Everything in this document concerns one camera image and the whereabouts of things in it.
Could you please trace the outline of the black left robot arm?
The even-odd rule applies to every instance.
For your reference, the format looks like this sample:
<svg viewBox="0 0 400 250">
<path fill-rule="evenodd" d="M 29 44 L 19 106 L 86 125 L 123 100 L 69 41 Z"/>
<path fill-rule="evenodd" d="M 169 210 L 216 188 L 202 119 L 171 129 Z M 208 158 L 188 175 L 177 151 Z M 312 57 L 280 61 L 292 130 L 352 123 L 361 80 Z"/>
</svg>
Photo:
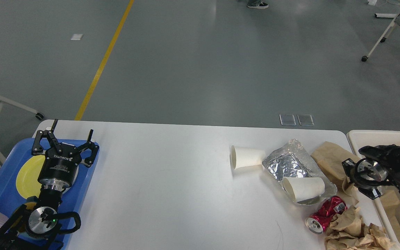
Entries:
<svg viewBox="0 0 400 250">
<path fill-rule="evenodd" d="M 81 228 L 100 146 L 93 130 L 58 139 L 57 123 L 16 144 L 0 169 L 0 250 L 62 250 Z"/>
</svg>

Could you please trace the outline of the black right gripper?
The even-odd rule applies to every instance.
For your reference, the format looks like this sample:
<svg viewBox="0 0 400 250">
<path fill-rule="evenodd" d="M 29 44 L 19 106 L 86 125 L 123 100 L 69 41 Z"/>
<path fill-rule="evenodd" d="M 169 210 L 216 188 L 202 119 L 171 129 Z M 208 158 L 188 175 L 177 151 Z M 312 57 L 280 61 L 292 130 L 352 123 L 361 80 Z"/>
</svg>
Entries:
<svg viewBox="0 0 400 250">
<path fill-rule="evenodd" d="M 342 162 L 343 170 L 356 187 L 368 190 L 368 198 L 375 200 L 383 196 L 388 185 L 388 171 L 377 161 L 364 158 L 355 163 L 351 158 Z"/>
</svg>

